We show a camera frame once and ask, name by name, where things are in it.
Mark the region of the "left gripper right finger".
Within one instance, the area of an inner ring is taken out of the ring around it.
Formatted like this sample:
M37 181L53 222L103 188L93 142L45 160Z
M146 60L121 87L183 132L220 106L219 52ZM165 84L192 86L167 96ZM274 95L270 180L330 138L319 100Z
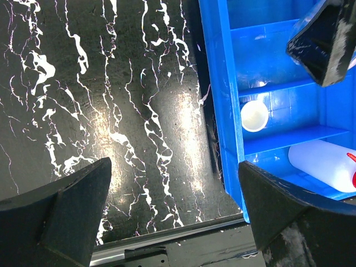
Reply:
M239 180L266 266L355 266L355 205L243 161Z

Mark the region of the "squeeze bottle red cap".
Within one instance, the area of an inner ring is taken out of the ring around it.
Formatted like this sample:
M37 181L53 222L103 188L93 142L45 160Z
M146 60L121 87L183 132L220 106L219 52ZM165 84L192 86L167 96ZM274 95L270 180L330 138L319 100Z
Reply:
M355 150L315 140L289 148L291 165L344 193L355 192Z

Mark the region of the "blue compartment bin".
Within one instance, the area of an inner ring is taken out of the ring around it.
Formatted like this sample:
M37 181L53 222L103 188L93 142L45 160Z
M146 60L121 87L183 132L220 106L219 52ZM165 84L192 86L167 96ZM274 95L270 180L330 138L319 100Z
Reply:
M225 191L246 210L238 165L250 161L288 182L335 200L340 192L294 168L289 148L323 140L355 148L355 71L322 88L286 54L291 30L314 1L200 1ZM242 127L245 103L269 111L258 132Z

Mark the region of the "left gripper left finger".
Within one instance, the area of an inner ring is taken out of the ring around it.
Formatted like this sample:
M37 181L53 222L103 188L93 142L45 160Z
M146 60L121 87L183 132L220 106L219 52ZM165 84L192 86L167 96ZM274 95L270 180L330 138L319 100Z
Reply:
M1 201L1 266L89 266L111 183L102 158Z

